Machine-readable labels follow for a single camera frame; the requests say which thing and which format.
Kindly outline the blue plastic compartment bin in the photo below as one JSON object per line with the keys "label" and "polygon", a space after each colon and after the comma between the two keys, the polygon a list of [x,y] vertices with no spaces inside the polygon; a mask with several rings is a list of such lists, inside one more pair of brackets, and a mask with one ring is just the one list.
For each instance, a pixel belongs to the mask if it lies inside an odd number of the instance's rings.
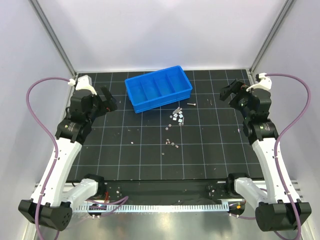
{"label": "blue plastic compartment bin", "polygon": [[127,78],[124,83],[137,114],[188,99],[193,90],[179,65]]}

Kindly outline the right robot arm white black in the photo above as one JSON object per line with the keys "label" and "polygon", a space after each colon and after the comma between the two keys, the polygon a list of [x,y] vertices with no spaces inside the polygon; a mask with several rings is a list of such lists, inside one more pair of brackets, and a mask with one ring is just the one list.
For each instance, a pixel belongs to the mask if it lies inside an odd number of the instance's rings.
{"label": "right robot arm white black", "polygon": [[243,197],[254,208],[263,232],[298,231],[312,209],[296,192],[284,164],[279,134],[269,119],[270,89],[270,80],[248,86],[236,79],[220,90],[222,101],[234,94],[229,105],[243,117],[243,132],[258,158],[266,186],[262,190],[246,173],[230,173],[225,190],[231,196]]}

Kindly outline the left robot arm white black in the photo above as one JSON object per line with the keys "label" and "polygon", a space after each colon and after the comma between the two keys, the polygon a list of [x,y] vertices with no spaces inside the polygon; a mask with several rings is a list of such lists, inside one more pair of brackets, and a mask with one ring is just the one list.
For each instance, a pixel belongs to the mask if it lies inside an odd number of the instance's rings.
{"label": "left robot arm white black", "polygon": [[116,99],[106,86],[105,97],[88,89],[75,90],[66,108],[65,118],[58,124],[52,151],[43,177],[31,195],[18,205],[18,211],[31,223],[63,231],[71,222],[73,211],[89,198],[102,197],[106,192],[105,180],[93,173],[86,174],[80,183],[64,193],[71,167],[95,119],[117,110]]}

